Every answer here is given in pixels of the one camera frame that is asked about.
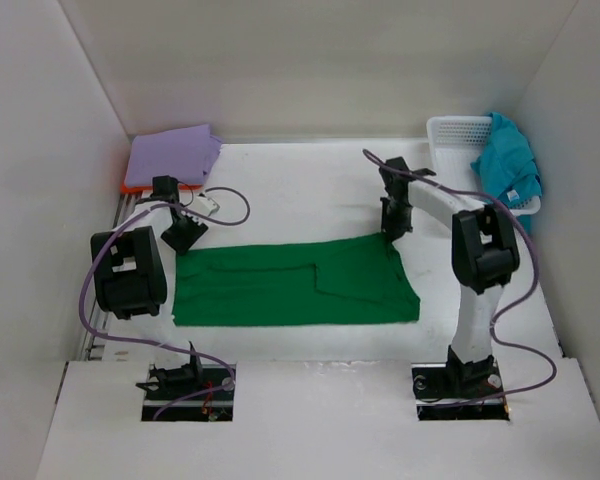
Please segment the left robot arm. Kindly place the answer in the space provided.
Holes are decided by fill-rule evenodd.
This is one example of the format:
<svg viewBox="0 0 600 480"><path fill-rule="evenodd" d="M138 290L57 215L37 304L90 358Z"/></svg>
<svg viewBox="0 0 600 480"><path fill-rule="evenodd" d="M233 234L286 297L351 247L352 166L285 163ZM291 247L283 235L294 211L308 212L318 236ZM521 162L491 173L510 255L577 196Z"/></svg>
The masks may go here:
<svg viewBox="0 0 600 480"><path fill-rule="evenodd" d="M170 386L186 399L204 387L200 359L190 341L178 337L174 321L176 257L186 254L208 227L181 212L179 182L153 179L152 193L132 214L142 217L110 245L94 272L99 307L130 324L156 349L152 375L170 377Z"/></svg>

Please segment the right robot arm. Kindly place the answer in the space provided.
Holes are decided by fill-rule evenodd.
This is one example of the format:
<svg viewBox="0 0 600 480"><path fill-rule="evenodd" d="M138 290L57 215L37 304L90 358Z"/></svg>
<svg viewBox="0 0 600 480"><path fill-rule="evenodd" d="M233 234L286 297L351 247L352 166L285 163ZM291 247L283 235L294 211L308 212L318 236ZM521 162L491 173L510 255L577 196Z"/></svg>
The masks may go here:
<svg viewBox="0 0 600 480"><path fill-rule="evenodd" d="M514 226L491 204L462 199L420 181L434 172L411 170L401 157L382 161L379 172L386 192L381 199L381 230L389 241L413 230L413 209L424 211L451 232L451 265L461 295L443 380L451 393L467 395L494 366L490 323L520 264Z"/></svg>

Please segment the orange t shirt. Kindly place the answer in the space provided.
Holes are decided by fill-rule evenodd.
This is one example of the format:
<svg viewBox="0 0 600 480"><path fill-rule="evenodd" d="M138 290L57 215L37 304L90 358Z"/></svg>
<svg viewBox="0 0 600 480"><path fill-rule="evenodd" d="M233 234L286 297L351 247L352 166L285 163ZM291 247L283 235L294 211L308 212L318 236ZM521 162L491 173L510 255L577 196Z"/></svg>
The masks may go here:
<svg viewBox="0 0 600 480"><path fill-rule="evenodd" d="M204 189L203 185L189 185L189 184L184 184L182 182L179 182L177 188L175 188L175 187L159 188L158 194L159 195L170 195L170 194L173 194L175 191L195 192L195 191L201 191L203 189ZM129 187L129 186L125 185L124 183L122 183L120 186L120 193L124 194L124 195L126 195L126 194L129 194L129 195L141 194L144 196L148 196L148 195L151 195L153 192L154 192L154 189L151 186Z"/></svg>

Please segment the lavender t shirt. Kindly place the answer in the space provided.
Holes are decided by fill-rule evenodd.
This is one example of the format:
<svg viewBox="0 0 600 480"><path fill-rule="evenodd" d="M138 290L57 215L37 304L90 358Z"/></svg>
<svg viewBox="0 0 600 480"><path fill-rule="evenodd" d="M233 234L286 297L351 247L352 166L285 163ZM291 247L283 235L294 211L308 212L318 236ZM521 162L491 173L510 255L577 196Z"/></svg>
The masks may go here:
<svg viewBox="0 0 600 480"><path fill-rule="evenodd" d="M203 185L219 158L223 140L209 124L136 136L123 183L151 186L156 176L168 175L189 185Z"/></svg>

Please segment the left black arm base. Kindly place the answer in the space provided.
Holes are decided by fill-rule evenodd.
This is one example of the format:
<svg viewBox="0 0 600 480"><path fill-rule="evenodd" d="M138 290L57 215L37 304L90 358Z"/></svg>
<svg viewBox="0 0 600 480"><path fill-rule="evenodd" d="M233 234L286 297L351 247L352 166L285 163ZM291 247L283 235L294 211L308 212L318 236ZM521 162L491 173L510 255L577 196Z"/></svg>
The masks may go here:
<svg viewBox="0 0 600 480"><path fill-rule="evenodd" d="M164 369L152 365L143 391L143 422L231 422L234 386L229 372L214 365L194 363Z"/></svg>

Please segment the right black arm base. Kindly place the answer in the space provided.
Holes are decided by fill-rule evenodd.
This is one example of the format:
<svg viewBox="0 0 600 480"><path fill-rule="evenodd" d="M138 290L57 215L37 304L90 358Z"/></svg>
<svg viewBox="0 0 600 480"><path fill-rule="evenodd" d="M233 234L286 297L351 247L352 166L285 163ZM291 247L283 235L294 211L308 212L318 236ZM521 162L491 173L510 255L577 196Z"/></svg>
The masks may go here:
<svg viewBox="0 0 600 480"><path fill-rule="evenodd" d="M485 399L504 391L497 364L464 383L444 363L413 364L411 373L420 421L509 420L505 398Z"/></svg>

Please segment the green t shirt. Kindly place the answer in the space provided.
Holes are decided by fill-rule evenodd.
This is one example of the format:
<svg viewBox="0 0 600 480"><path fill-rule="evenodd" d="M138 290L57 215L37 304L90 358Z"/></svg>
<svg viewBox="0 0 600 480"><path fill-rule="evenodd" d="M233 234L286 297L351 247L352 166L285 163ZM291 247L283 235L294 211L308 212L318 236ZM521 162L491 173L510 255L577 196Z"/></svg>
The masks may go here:
<svg viewBox="0 0 600 480"><path fill-rule="evenodd" d="M412 323L420 304L381 233L192 250L176 264L179 327Z"/></svg>

